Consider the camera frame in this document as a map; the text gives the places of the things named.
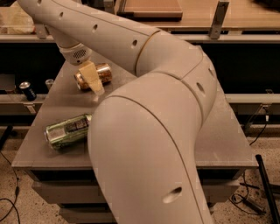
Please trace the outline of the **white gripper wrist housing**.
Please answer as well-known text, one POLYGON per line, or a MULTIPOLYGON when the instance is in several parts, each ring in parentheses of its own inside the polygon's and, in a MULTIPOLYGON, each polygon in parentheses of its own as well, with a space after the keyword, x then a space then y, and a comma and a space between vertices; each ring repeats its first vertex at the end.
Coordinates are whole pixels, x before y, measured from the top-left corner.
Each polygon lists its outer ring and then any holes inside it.
POLYGON ((105 90, 99 78, 95 64, 89 61, 92 50, 79 43, 71 47, 59 47, 59 51, 65 60, 72 65, 80 65, 79 72, 85 84, 98 96, 104 94, 105 90))

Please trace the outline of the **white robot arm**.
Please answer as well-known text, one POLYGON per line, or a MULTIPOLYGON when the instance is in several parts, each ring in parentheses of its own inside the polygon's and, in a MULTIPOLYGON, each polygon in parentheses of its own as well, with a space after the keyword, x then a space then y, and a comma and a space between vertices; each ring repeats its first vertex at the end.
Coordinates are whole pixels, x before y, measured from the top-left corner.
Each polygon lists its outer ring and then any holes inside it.
POLYGON ((18 3, 136 76, 100 103, 87 137, 117 223, 213 224, 194 156, 216 97, 211 60, 168 32, 72 0, 18 3))

